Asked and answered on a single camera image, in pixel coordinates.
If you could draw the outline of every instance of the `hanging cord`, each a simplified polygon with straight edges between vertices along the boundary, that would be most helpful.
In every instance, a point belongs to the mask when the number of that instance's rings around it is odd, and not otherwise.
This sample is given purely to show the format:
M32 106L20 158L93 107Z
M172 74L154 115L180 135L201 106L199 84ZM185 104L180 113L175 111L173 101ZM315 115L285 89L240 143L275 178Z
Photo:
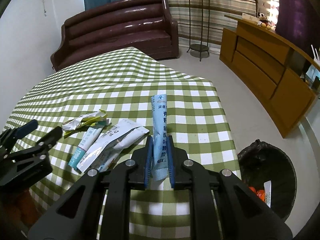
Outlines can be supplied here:
M42 0L42 4L43 4L44 16L47 16L47 14L46 14L47 11L45 10L44 0Z

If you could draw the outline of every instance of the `teal and white packet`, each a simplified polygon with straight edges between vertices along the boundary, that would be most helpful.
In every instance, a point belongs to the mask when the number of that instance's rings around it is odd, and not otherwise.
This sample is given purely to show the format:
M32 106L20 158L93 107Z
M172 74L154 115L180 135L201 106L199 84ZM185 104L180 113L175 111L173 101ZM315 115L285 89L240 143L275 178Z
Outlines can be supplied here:
M151 174L154 180L168 176L167 162L167 95L151 97L153 117L153 156Z

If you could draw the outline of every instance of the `sofa backrest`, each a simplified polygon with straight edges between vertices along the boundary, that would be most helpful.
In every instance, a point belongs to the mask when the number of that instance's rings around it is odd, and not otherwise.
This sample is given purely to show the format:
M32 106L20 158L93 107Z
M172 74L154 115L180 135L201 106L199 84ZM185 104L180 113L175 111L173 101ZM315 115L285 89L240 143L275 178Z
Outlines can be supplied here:
M164 29L162 0L121 0L79 13L65 21L71 49L122 34Z

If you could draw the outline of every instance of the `plant stand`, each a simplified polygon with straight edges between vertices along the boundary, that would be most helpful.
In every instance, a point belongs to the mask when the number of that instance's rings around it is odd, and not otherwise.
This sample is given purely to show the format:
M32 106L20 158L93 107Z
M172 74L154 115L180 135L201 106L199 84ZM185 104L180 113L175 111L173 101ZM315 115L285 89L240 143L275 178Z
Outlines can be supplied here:
M190 8L190 0L189 0L189 52L190 49L200 52L200 61L201 61L201 53L208 52L209 55L209 26L210 26L210 0L209 0L209 8L208 8L208 36L207 36L207 45L202 45L203 39L203 0L201 0L201 38L200 44L191 44L191 8Z

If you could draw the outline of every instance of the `sofa armrest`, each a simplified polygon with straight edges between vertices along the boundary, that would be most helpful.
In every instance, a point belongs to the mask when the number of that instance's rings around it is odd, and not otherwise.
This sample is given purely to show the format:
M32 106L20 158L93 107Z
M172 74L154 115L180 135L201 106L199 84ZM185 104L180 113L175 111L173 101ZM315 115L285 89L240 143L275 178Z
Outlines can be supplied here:
M179 37L178 37L178 22L173 19L169 10L168 0L162 0L165 31L171 36L171 45L173 46L174 57L179 55Z
M66 56L70 54L70 48L68 45L68 40L66 39L66 29L65 25L61 27L61 44L59 48L51 55L50 60L52 62L52 68L56 71L59 70L59 66Z

